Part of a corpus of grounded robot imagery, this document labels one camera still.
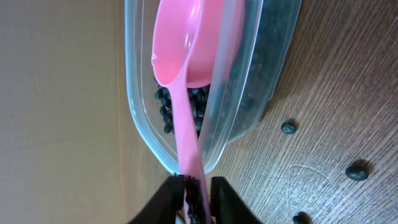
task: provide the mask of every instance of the brown surface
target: brown surface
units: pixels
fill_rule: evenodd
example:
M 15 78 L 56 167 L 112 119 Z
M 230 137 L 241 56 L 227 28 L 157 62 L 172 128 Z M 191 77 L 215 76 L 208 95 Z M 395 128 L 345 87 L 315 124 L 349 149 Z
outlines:
M 290 223 L 299 211 L 314 223 L 398 223 L 397 39 L 395 0 L 304 0 L 263 119 L 208 176 L 227 177 L 264 223 Z M 168 173 L 132 122 L 123 60 L 119 131 L 131 218 Z M 280 131 L 288 118 L 300 124 L 293 135 Z M 357 159 L 373 167 L 366 181 L 345 176 Z

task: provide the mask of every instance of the pile of black beans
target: pile of black beans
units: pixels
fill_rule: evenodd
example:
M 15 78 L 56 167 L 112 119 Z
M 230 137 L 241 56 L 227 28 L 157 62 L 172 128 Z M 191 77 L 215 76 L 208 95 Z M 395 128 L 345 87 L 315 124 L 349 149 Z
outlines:
M 205 116 L 207 99 L 209 97 L 210 85 L 202 88 L 188 88 L 187 91 L 199 138 L 203 117 Z M 164 133 L 174 133 L 172 98 L 169 90 L 158 84 L 158 90 L 155 92 L 155 99 L 160 100 L 162 104 L 159 113 L 163 116 Z

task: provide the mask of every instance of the wooden surface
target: wooden surface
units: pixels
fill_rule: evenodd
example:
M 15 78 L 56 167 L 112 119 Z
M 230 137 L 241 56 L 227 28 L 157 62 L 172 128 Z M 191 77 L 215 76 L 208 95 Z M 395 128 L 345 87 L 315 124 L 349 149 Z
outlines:
M 397 39 L 396 0 L 303 0 L 274 98 L 208 177 L 227 177 L 264 223 L 291 223 L 299 211 L 314 223 L 398 223 Z M 118 55 L 128 219 L 168 173 L 136 131 L 123 45 Z M 293 135 L 280 131 L 289 118 L 300 124 Z M 373 170 L 363 182 L 345 176 L 357 159 Z

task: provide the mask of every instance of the wall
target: wall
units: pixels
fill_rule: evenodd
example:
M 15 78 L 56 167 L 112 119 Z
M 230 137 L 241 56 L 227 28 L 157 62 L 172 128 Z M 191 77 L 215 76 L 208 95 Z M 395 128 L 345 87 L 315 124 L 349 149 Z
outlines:
M 0 3 L 0 223 L 122 223 L 115 2 Z

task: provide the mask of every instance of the transparent bin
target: transparent bin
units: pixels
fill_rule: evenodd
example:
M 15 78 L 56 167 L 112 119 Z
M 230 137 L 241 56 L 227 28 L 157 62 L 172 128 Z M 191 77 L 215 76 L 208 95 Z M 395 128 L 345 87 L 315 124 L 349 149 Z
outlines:
M 224 0 L 223 21 L 203 126 L 199 137 L 205 173 L 219 161 L 227 143 L 244 136 L 274 92 L 290 45 L 301 0 L 243 0 L 243 35 L 233 63 L 229 60 L 234 8 Z M 157 84 L 150 64 L 159 0 L 125 0 L 127 96 L 140 135 L 160 163 L 179 173 L 173 134 L 164 133 L 155 100 Z

